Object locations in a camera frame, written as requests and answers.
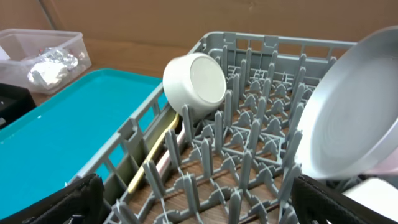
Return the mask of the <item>grey plate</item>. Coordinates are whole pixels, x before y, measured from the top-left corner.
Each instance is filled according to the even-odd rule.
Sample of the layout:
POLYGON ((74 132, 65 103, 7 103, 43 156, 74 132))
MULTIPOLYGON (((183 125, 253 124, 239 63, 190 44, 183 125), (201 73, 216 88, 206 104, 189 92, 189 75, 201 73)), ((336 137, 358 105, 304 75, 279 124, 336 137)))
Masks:
POLYGON ((295 154, 314 179, 345 179, 373 170, 397 150, 397 26, 350 47, 303 109, 295 154))

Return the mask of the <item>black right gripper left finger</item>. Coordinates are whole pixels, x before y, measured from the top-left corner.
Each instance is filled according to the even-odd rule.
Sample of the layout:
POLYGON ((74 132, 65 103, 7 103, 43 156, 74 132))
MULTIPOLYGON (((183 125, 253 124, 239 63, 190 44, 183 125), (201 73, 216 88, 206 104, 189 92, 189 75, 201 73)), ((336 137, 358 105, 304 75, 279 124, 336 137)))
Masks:
POLYGON ((104 184, 98 174, 82 177, 1 223, 100 223, 104 184))

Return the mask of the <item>white tissue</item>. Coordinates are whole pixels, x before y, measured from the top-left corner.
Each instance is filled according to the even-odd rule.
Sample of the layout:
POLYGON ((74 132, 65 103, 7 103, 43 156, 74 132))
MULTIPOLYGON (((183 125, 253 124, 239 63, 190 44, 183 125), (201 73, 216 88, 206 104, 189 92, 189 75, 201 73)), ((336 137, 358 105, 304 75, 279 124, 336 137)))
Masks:
POLYGON ((39 62, 27 74, 32 86, 40 90, 53 90, 69 77, 67 66, 56 62, 39 62))

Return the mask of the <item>red candy wrapper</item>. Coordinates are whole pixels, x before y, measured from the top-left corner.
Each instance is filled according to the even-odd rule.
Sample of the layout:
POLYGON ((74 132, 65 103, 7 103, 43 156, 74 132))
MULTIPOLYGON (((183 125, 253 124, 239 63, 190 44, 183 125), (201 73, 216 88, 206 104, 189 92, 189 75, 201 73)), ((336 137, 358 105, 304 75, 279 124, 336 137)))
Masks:
POLYGON ((66 66, 68 70, 72 70, 78 66, 78 59, 65 49, 46 47, 39 50, 39 55, 45 55, 45 61, 60 63, 66 66))

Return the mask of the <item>white paper cup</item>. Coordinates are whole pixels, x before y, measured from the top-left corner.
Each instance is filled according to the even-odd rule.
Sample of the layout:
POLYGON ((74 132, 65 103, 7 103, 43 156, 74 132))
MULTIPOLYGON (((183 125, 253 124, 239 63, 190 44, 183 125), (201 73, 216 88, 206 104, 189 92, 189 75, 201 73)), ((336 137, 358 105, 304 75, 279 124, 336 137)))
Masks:
POLYGON ((344 191, 343 195, 397 221, 397 188, 385 180, 371 177, 344 191))

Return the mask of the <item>pink plate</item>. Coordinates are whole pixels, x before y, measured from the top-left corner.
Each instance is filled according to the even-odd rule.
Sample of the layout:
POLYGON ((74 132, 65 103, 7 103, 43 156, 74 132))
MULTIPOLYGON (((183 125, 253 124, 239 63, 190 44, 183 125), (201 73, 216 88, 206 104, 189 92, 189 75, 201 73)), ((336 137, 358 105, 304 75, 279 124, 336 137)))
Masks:
POLYGON ((392 154, 365 174, 372 175, 397 175, 397 154, 392 154))

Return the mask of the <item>white plastic spoon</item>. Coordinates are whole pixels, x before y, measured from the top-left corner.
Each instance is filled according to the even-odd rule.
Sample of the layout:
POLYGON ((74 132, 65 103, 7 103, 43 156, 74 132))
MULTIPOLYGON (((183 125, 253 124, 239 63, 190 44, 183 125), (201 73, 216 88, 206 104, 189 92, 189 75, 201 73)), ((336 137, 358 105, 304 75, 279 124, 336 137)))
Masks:
MULTIPOLYGON (((184 140, 185 140, 185 127, 184 125, 182 125, 182 130, 177 136, 177 144, 179 147, 182 147, 184 140)), ((170 164, 170 153, 169 151, 166 151, 156 165, 156 169, 161 177, 165 174, 165 171, 167 170, 169 164, 170 164)))

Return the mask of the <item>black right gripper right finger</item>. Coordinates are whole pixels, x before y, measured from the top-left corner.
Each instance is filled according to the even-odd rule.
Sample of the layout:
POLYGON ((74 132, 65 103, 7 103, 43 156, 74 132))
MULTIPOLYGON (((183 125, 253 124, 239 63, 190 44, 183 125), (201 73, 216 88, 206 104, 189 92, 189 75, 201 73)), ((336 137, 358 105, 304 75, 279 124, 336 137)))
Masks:
POLYGON ((397 224, 307 175, 294 178, 291 195, 300 224, 397 224))

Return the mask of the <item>yellow plastic spoon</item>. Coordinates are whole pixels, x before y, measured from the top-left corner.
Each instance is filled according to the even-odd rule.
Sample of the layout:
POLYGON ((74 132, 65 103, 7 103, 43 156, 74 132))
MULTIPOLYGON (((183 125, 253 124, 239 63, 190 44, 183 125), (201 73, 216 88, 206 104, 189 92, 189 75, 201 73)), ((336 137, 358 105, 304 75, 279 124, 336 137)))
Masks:
POLYGON ((141 181, 141 179, 144 176, 144 168, 143 165, 145 162, 148 162, 149 160, 153 159, 155 154, 157 153, 157 151, 159 150, 159 147, 161 145, 161 143, 164 140, 165 137, 165 133, 169 130, 169 129, 173 129, 176 128, 179 122, 179 115, 178 113, 175 113, 175 116, 173 118, 173 120, 170 122, 170 124, 161 132, 159 138, 156 140, 156 142, 154 143, 154 145, 152 146, 150 152, 148 153, 148 155, 146 156, 146 158, 144 159, 144 162, 142 163, 142 165, 140 166, 140 168, 138 169, 138 171, 136 172, 136 174, 134 175, 134 177, 132 178, 132 180, 130 181, 128 187, 127 187, 127 191, 129 194, 132 194, 137 187, 139 186, 139 182, 141 181))

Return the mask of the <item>bowl of rice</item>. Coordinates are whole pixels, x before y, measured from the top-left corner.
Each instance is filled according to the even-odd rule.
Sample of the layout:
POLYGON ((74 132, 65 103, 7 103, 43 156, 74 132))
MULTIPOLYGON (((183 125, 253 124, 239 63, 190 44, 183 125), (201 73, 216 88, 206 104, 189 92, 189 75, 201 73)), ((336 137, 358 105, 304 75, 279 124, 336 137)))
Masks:
POLYGON ((171 107, 182 114, 183 106, 188 105, 194 120, 217 109, 227 91, 221 66, 199 52, 172 59, 164 68, 162 84, 171 107))

